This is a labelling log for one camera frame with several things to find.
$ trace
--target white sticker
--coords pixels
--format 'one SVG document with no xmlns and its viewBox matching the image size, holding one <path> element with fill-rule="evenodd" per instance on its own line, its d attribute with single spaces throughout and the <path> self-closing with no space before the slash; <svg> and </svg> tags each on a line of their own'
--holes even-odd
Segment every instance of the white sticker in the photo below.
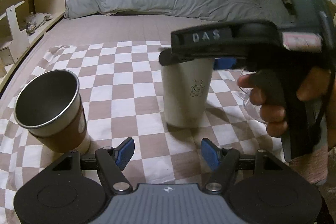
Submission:
<svg viewBox="0 0 336 224">
<path fill-rule="evenodd" d="M 283 32 L 283 46 L 291 51 L 321 52 L 322 39 L 314 33 Z"/>
<path fill-rule="evenodd" d="M 81 134 L 83 133 L 84 129 L 85 129 L 85 117 L 84 113 L 82 112 L 81 117 L 79 119 L 78 132 Z"/>
</svg>

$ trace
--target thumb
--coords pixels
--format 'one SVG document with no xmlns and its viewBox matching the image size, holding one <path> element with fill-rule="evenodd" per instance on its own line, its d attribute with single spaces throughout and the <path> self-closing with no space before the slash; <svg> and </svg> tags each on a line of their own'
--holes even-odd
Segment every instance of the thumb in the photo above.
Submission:
<svg viewBox="0 0 336 224">
<path fill-rule="evenodd" d="M 327 92 L 330 72 L 313 67 L 297 90 L 297 97 L 301 101 L 310 101 L 321 97 Z"/>
</svg>

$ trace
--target human hand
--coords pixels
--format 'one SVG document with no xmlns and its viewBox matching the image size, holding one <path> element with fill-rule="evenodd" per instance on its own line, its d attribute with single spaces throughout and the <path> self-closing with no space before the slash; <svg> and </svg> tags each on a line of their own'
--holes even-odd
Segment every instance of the human hand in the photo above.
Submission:
<svg viewBox="0 0 336 224">
<path fill-rule="evenodd" d="M 329 79 L 329 71 L 313 67 L 297 90 L 298 99 L 305 102 L 325 95 Z M 268 123 L 267 133 L 272 137 L 280 137 L 288 128 L 285 109 L 281 106 L 266 104 L 267 96 L 260 88 L 252 85 L 250 75 L 241 76 L 237 80 L 237 85 L 242 88 L 252 88 L 250 101 L 254 105 L 262 106 L 259 114 Z M 332 148 L 336 145 L 336 84 L 334 84 L 325 117 L 327 120 L 328 147 Z"/>
</svg>

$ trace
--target cup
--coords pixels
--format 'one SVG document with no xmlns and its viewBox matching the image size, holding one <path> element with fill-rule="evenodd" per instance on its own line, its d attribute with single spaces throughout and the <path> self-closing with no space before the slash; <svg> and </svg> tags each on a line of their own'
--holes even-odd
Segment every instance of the cup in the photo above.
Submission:
<svg viewBox="0 0 336 224">
<path fill-rule="evenodd" d="M 19 93 L 14 117 L 41 143 L 58 153 L 90 146 L 78 77 L 58 69 L 31 80 Z"/>
<path fill-rule="evenodd" d="M 167 124 L 198 127 L 209 93 L 214 59 L 162 66 L 163 102 Z"/>
</svg>

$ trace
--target cartoon drawing on cup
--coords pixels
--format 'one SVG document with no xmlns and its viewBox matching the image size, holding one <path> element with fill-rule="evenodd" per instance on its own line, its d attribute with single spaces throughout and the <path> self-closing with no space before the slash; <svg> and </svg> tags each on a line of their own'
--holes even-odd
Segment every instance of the cartoon drawing on cup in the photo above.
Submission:
<svg viewBox="0 0 336 224">
<path fill-rule="evenodd" d="M 203 90 L 205 89 L 205 87 L 202 85 L 203 80 L 195 80 L 195 85 L 193 85 L 191 87 L 191 93 L 190 96 L 194 97 L 194 96 L 202 96 L 203 95 Z"/>
</svg>

